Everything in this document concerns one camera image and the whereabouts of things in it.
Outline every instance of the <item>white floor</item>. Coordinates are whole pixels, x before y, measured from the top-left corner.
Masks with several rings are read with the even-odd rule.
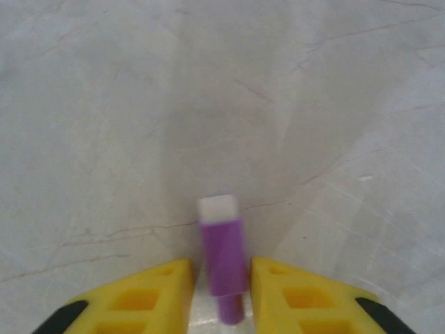
[[[0,63],[1,333],[199,268],[222,193],[249,254],[445,331],[443,0],[0,0]]]

